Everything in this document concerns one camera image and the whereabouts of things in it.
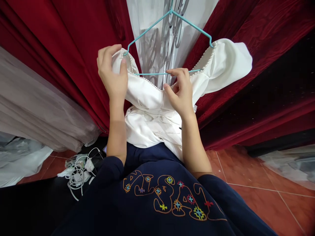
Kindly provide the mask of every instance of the wire hanger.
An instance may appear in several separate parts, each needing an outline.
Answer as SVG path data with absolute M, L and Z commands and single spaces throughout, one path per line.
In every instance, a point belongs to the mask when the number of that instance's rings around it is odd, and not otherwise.
M 144 31 L 142 34 L 140 34 L 134 41 L 132 41 L 127 48 L 127 52 L 124 53 L 124 56 L 127 56 L 129 53 L 129 48 L 130 46 L 137 41 L 139 38 L 141 38 L 143 35 L 145 35 L 146 32 L 148 32 L 150 29 L 152 29 L 157 23 L 159 23 L 161 20 L 163 20 L 165 17 L 167 17 L 168 15 L 174 14 L 175 16 L 179 17 L 180 19 L 182 19 L 183 21 L 185 21 L 187 24 L 191 25 L 192 27 L 194 27 L 196 30 L 200 31 L 202 34 L 204 34 L 205 36 L 207 36 L 209 38 L 209 45 L 210 47 L 213 48 L 212 46 L 212 37 L 211 35 L 209 35 L 208 33 L 206 33 L 205 31 L 203 31 L 202 29 L 200 29 L 198 26 L 194 25 L 193 23 L 189 22 L 188 20 L 186 20 L 184 17 L 182 17 L 181 15 L 179 15 L 177 12 L 175 12 L 173 10 L 173 0 L 171 2 L 171 6 L 170 6 L 170 10 L 164 15 L 162 16 L 157 22 L 155 22 L 153 25 L 151 25 L 146 31 Z M 165 75 L 165 74 L 169 74 L 169 73 L 142 73 L 142 74 L 135 74 L 135 75 Z

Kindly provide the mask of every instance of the sheer fabric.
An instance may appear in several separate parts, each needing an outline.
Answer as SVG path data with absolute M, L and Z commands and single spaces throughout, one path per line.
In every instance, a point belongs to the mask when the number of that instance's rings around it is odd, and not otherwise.
M 89 114 L 0 48 L 0 131 L 79 152 L 100 131 Z

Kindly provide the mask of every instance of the white dress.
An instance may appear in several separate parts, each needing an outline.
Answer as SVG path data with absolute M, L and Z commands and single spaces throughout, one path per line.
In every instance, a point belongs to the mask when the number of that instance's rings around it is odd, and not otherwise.
M 252 69 L 252 57 L 244 43 L 219 39 L 209 47 L 190 75 L 193 87 L 193 106 L 203 95 L 218 91 L 246 76 Z M 113 72 L 119 73 L 121 60 L 125 57 L 128 68 L 126 100 L 131 106 L 125 116 L 127 142 L 139 148 L 148 148 L 160 142 L 182 161 L 181 118 L 172 108 L 167 95 L 147 79 L 138 75 L 134 58 L 121 49 L 112 58 Z

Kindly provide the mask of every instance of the smartphone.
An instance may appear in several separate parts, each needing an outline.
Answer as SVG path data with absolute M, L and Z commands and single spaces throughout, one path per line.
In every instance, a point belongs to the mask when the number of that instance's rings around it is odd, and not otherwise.
M 103 151 L 104 151 L 104 153 L 107 152 L 107 145 L 104 147 Z

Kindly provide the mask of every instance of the red tile floor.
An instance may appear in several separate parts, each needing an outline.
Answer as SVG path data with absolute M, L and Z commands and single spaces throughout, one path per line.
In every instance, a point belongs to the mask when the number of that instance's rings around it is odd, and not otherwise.
M 65 169 L 73 151 L 53 152 L 39 173 L 23 178 L 19 184 L 47 179 Z M 241 147 L 207 151 L 213 172 L 227 182 L 279 235 L 313 235 L 315 191 L 306 189 L 266 168 Z

